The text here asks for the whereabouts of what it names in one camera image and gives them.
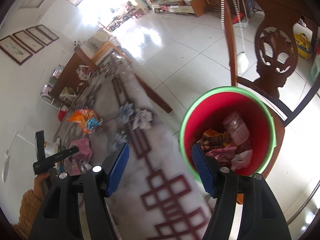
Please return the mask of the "orange fuzzy sleeve forearm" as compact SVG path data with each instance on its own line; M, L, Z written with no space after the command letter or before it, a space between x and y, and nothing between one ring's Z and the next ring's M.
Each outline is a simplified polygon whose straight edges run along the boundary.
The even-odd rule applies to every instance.
M31 228L44 200L42 182L49 175L49 172L38 174L34 179L33 189L26 191L22 197L18 223L11 225L21 239L29 239Z

